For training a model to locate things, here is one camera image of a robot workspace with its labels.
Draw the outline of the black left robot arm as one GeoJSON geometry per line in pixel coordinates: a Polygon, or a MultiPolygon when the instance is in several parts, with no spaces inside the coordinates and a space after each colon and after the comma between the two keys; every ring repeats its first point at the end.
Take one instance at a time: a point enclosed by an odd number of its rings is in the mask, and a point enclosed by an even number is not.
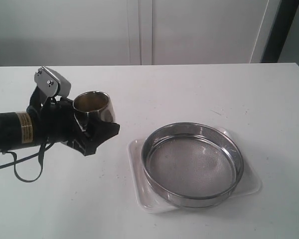
{"type": "Polygon", "coordinates": [[[119,130],[111,99],[104,92],[85,92],[74,100],[51,97],[41,104],[35,89],[26,111],[0,113],[0,152],[62,143],[88,156],[119,130]]]}

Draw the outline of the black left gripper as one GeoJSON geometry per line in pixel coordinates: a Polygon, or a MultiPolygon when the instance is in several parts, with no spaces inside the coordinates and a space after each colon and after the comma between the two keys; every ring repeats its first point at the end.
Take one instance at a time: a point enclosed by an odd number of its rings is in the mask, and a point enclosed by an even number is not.
{"type": "Polygon", "coordinates": [[[42,94],[35,87],[26,109],[26,122],[32,127],[32,141],[26,143],[27,147],[60,142],[88,156],[95,154],[102,143],[119,134],[120,125],[115,122],[91,121],[82,127],[74,117],[72,100],[48,97],[42,103],[42,94]]]}

